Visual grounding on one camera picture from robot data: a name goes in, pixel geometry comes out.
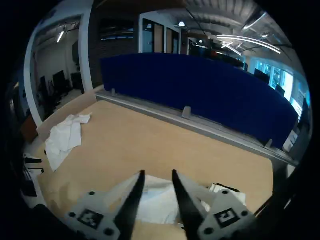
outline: desk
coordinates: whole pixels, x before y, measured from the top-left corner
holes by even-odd
[[[140,169],[169,180],[177,169],[204,186],[219,182],[237,188],[246,193],[252,212],[272,194],[267,158],[106,101],[81,114],[91,112],[89,122],[81,125],[82,145],[56,172],[49,169],[44,146],[38,151],[46,165],[39,184],[56,216],[63,216],[84,193],[108,191]]]

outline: window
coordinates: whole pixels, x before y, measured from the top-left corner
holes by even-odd
[[[134,22],[130,20],[109,19],[104,18],[99,24],[99,39],[115,40],[115,39],[132,39]]]
[[[284,72],[284,82],[281,86],[284,89],[284,97],[290,101],[292,85],[293,85],[293,76],[285,71]]]
[[[273,75],[271,76],[270,87],[276,89],[277,85],[281,86],[281,69],[274,67]]]
[[[262,62],[257,62],[257,67],[256,69],[260,70],[262,72]]]
[[[271,74],[271,66],[264,63],[263,66],[262,66],[262,72],[267,74],[268,76],[270,76],[270,74]]]

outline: blue partition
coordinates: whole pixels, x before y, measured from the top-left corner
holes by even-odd
[[[297,120],[290,102],[229,64],[180,54],[129,54],[100,60],[105,90],[193,114],[282,148]]]

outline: fluorescent light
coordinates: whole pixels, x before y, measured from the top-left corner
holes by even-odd
[[[256,24],[261,18],[263,18],[267,13],[264,12],[257,20],[255,20],[252,24],[249,24],[249,25],[245,25],[243,27],[244,30],[248,29],[248,28],[251,28],[254,24]]]
[[[269,45],[270,47],[273,47],[273,48],[275,48],[276,50],[280,50],[280,48],[277,48],[276,46],[273,46],[272,44],[270,44],[270,43],[267,43],[267,42],[263,42],[263,41],[260,41],[260,40],[258,40],[258,39],[254,39],[254,38],[248,38],[248,37],[242,37],[242,36],[236,36],[236,35],[217,35],[217,38],[221,38],[221,37],[223,37],[223,38],[225,38],[225,37],[235,37],[235,38],[241,38],[241,39],[249,39],[249,40],[253,40],[253,41],[256,41],[256,42],[260,42],[260,43],[262,43],[262,44],[266,44],[266,45]]]
[[[228,42],[228,43],[226,43],[226,45],[231,45],[231,44],[233,44],[233,42]]]
[[[217,38],[226,38],[226,39],[235,39],[235,40],[241,40],[241,41],[245,41],[245,42],[252,42],[261,46],[264,46],[266,48],[269,48],[277,53],[281,53],[279,50],[279,48],[267,43],[267,42],[263,42],[260,40],[256,40],[254,38],[247,38],[247,37],[241,37],[241,36],[233,36],[233,35],[217,35]]]
[[[235,50],[234,48],[230,47],[229,45],[224,44],[224,43],[223,43],[222,45],[225,46],[225,47],[227,47],[227,48],[229,48],[230,50],[234,51],[236,54],[238,54],[238,55],[241,56],[241,53],[239,53],[237,50]]]
[[[201,48],[207,48],[205,46],[201,46],[201,45],[198,45],[198,44],[196,44],[196,46],[201,47]]]
[[[60,35],[59,35],[59,37],[58,37],[57,42],[59,42],[59,41],[60,41],[60,38],[62,37],[63,33],[64,33],[63,31],[60,33]]]

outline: white wall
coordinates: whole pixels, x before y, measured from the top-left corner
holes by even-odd
[[[60,2],[53,9],[55,10],[54,15],[46,19],[44,22],[39,23],[34,31],[32,32],[25,57],[24,57],[24,86],[26,91],[26,97],[29,104],[30,112],[34,122],[37,126],[42,123],[38,108],[39,105],[36,102],[32,92],[32,82],[34,82],[34,76],[31,74],[30,67],[32,65],[32,52],[34,51],[34,39],[36,33],[41,29],[50,26],[51,24],[57,23],[63,19],[80,16],[80,27],[79,27],[79,61],[80,61],[80,72],[82,77],[82,83],[84,90],[92,89],[92,82],[89,69],[89,57],[88,57],[88,26],[89,18],[91,13],[91,6],[93,0],[64,0]]]
[[[167,50],[167,28],[171,28],[172,30],[179,33],[179,47],[178,53],[180,53],[181,48],[181,30],[180,28],[176,28],[174,22],[171,22],[167,17],[158,13],[157,11],[153,12],[145,12],[140,14],[139,16],[139,41],[138,41],[138,52],[142,52],[142,33],[143,33],[143,26],[142,26],[142,19],[148,19],[153,22],[159,23],[164,26],[164,52]]]
[[[77,39],[78,30],[69,31],[62,35],[59,42],[54,41],[37,51],[38,81],[44,76],[47,89],[49,89],[48,82],[52,81],[52,75],[61,70],[72,85],[71,73],[77,72],[76,64],[72,60],[72,45]]]

